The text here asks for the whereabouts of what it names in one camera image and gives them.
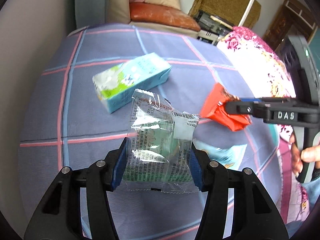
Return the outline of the person right hand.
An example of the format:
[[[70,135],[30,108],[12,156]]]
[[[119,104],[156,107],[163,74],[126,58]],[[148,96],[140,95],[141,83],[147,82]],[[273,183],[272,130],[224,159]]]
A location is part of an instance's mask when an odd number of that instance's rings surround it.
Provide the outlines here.
[[[295,135],[291,134],[290,143],[291,143],[291,163],[292,163],[292,172],[295,176],[298,176],[303,169],[303,163],[315,163],[315,168],[319,170],[319,161],[320,161],[320,146],[312,146],[304,149],[302,152],[298,149],[295,143]]]

